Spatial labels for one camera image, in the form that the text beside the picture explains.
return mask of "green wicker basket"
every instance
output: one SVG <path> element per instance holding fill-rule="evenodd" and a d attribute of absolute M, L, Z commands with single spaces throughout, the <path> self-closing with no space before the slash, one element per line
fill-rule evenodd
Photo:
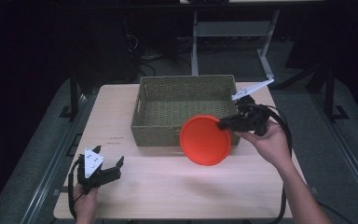
<path fill-rule="evenodd" d="M 138 147 L 178 147 L 183 124 L 196 115 L 237 113 L 234 76 L 142 77 L 131 131 Z M 240 138 L 231 133 L 231 145 Z"/>

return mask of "orange plate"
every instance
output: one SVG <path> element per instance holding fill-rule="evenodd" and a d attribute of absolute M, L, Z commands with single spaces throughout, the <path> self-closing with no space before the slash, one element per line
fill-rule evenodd
<path fill-rule="evenodd" d="M 180 132 L 182 150 L 193 162 L 216 165 L 226 158 L 231 149 L 227 130 L 220 131 L 213 116 L 199 115 L 189 119 Z"/>

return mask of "forearm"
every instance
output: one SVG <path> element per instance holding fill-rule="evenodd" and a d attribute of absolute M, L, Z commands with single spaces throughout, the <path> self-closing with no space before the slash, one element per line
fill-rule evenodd
<path fill-rule="evenodd" d="M 295 223 L 331 223 L 292 162 L 277 167 Z"/>

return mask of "hand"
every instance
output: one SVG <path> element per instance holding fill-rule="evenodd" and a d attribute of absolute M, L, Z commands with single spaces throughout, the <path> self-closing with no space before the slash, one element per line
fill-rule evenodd
<path fill-rule="evenodd" d="M 267 132 L 263 136 L 247 132 L 235 132 L 235 134 L 248 140 L 255 146 L 258 153 L 276 168 L 292 163 L 286 135 L 281 126 L 274 121 L 268 120 Z"/>
<path fill-rule="evenodd" d="M 76 184 L 74 189 L 76 224 L 94 223 L 99 188 L 93 188 L 88 194 L 83 194 L 83 185 Z"/>

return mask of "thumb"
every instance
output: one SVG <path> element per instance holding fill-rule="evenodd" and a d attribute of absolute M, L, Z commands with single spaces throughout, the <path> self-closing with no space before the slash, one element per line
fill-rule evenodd
<path fill-rule="evenodd" d="M 249 141 L 250 143 L 252 143 L 253 145 L 255 144 L 255 142 L 257 141 L 257 136 L 252 134 L 252 133 L 248 133 L 248 132 L 234 132 L 237 136 Z"/>

